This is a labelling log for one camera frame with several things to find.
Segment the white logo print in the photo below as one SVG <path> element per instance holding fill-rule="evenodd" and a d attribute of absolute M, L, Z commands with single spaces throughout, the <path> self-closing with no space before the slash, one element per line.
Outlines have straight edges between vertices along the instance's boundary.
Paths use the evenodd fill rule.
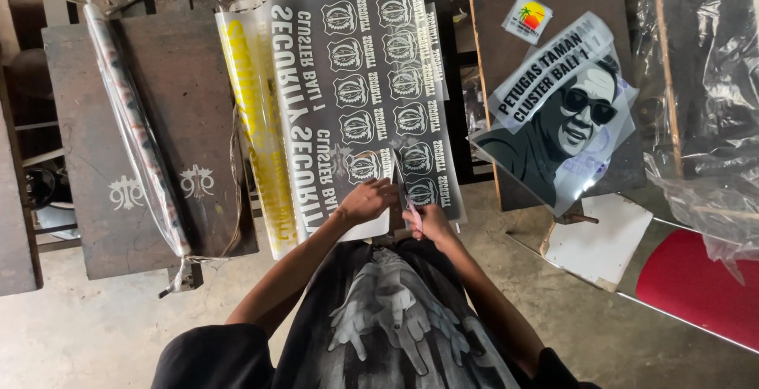
<path fill-rule="evenodd" d="M 379 179 L 382 165 L 375 152 L 366 151 L 357 155 L 347 155 L 346 168 L 348 182 L 357 185 L 372 177 Z"/>
<path fill-rule="evenodd" d="M 432 149 L 430 145 L 419 142 L 413 146 L 401 147 L 401 164 L 404 174 L 424 176 L 432 171 Z"/>
<path fill-rule="evenodd" d="M 377 0 L 379 25 L 404 27 L 412 20 L 412 4 L 408 0 Z"/>
<path fill-rule="evenodd" d="M 192 168 L 187 171 L 180 172 L 179 175 L 182 176 L 182 181 L 179 185 L 183 191 L 187 192 L 185 198 L 189 198 L 192 194 L 194 194 L 195 198 L 203 198 L 205 196 L 204 193 L 213 196 L 213 193 L 208 191 L 208 189 L 213 188 L 211 172 L 213 170 L 198 168 L 197 164 L 193 164 Z"/>
<path fill-rule="evenodd" d="M 417 33 L 412 30 L 397 30 L 382 37 L 387 63 L 410 63 L 417 59 Z"/>
<path fill-rule="evenodd" d="M 118 204 L 114 210 L 119 208 L 131 210 L 135 205 L 143 206 L 138 199 L 145 196 L 145 191 L 137 180 L 121 176 L 121 180 L 112 182 L 108 187 L 111 188 L 111 202 Z"/>
<path fill-rule="evenodd" d="M 358 14 L 356 8 L 348 1 L 335 2 L 322 6 L 324 33 L 349 35 L 356 31 Z"/>
<path fill-rule="evenodd" d="M 340 116 L 340 131 L 345 144 L 369 143 L 374 139 L 374 122 L 369 112 L 359 110 Z"/>
<path fill-rule="evenodd" d="M 351 74 L 344 78 L 336 79 L 332 85 L 335 86 L 335 97 L 337 97 L 337 107 L 363 107 L 369 103 L 368 88 L 366 80 L 360 74 Z"/>
<path fill-rule="evenodd" d="M 396 106 L 393 113 L 395 113 L 395 132 L 398 135 L 422 135 L 427 132 L 430 118 L 421 103 Z"/>
<path fill-rule="evenodd" d="M 408 197 L 411 198 L 414 205 L 436 204 L 437 186 L 431 179 L 419 179 L 408 188 Z"/>
<path fill-rule="evenodd" d="M 329 68 L 333 72 L 347 70 L 355 72 L 361 68 L 364 53 L 361 45 L 353 38 L 345 38 L 338 42 L 330 42 L 327 45 L 329 51 Z"/>
<path fill-rule="evenodd" d="M 390 80 L 390 97 L 393 100 L 415 99 L 422 94 L 423 78 L 419 68 L 406 66 L 387 74 Z"/>

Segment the red cushion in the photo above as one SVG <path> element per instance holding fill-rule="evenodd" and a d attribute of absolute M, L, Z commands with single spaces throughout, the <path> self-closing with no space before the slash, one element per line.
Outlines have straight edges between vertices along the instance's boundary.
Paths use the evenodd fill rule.
<path fill-rule="evenodd" d="M 642 301 L 730 340 L 759 349 L 759 261 L 738 261 L 742 286 L 707 256 L 701 235 L 672 232 L 638 278 Z"/>

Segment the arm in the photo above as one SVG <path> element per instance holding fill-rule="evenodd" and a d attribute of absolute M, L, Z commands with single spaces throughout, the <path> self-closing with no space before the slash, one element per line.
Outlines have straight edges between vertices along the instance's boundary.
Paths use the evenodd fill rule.
<path fill-rule="evenodd" d="M 389 179 L 371 179 L 358 185 L 316 232 L 261 278 L 232 311 L 226 324 L 255 324 L 267 336 L 274 334 L 337 240 L 348 229 L 376 219 L 397 200 L 398 189 Z"/>
<path fill-rule="evenodd" d="M 469 255 L 461 240 L 453 233 L 445 214 L 437 205 L 417 207 L 422 216 L 419 232 L 413 223 L 410 211 L 403 217 L 410 223 L 412 236 L 416 239 L 427 237 L 443 254 L 448 256 L 464 284 L 469 299 L 480 320 L 506 349 L 511 359 L 533 378 L 537 372 L 540 351 L 545 347 L 535 329 Z"/>

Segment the man with sunglasses graphic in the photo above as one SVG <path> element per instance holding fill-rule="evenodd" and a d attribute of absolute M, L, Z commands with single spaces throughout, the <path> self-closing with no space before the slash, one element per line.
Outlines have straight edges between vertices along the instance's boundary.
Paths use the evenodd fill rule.
<path fill-rule="evenodd" d="M 611 55 L 589 64 L 548 97 L 533 118 L 512 134 L 496 128 L 474 139 L 502 168 L 554 207 L 556 171 L 593 142 L 617 111 L 619 65 Z"/>

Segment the sunglasses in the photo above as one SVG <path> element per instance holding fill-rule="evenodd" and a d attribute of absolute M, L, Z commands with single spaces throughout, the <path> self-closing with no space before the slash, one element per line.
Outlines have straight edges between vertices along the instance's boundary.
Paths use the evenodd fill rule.
<path fill-rule="evenodd" d="M 580 113 L 586 107 L 591 107 L 591 120 L 597 125 L 608 124 L 616 115 L 616 109 L 607 100 L 591 99 L 585 91 L 569 88 L 563 89 L 564 108 L 575 113 Z"/>

